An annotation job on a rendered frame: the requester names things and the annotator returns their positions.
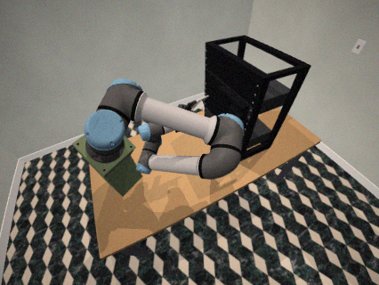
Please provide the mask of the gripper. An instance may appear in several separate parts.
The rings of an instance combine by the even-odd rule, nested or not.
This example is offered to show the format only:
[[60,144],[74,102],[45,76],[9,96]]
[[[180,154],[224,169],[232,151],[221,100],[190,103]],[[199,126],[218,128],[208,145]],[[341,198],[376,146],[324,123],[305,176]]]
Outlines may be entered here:
[[196,111],[197,109],[200,109],[202,110],[205,106],[204,106],[204,103],[203,103],[203,100],[205,100],[206,98],[208,98],[209,95],[205,96],[205,97],[202,97],[200,99],[197,99],[191,103],[189,103],[184,109],[185,110],[189,110],[189,111]]

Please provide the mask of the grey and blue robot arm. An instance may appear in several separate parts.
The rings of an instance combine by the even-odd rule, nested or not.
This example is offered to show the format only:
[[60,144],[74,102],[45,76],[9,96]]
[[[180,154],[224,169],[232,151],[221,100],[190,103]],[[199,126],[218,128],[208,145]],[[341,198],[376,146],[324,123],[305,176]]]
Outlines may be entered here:
[[[139,85],[125,78],[113,81],[107,90],[97,112],[85,122],[85,148],[93,160],[110,163],[118,159],[125,148],[130,121],[145,120],[149,123],[138,127],[141,139],[146,141],[136,167],[140,173],[149,175],[157,170],[216,179],[238,166],[244,136],[238,117],[221,114],[208,118],[184,110],[183,104],[178,108],[151,99]],[[201,156],[157,155],[161,135],[173,130],[203,139],[211,146],[210,152]]]

